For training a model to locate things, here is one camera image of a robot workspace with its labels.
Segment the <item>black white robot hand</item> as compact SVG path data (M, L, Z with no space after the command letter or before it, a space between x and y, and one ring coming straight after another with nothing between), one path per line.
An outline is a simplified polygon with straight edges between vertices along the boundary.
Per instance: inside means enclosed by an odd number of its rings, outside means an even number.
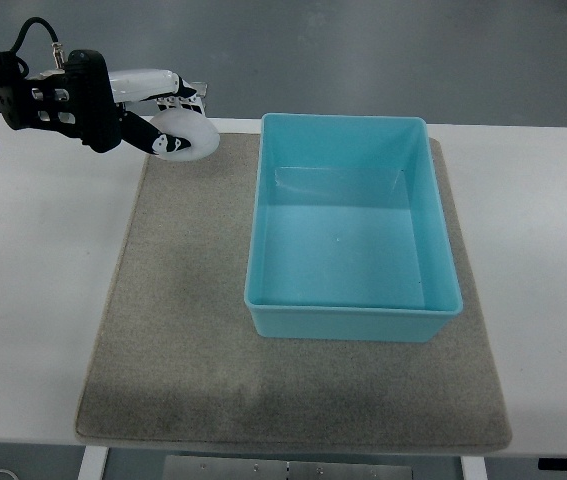
M150 123L152 117L170 108L205 116L200 97L178 74L164 69L110 72L93 50L75 50L61 68L25 79L22 92L24 125L78 138L98 153L125 142L155 156L152 146L161 133Z

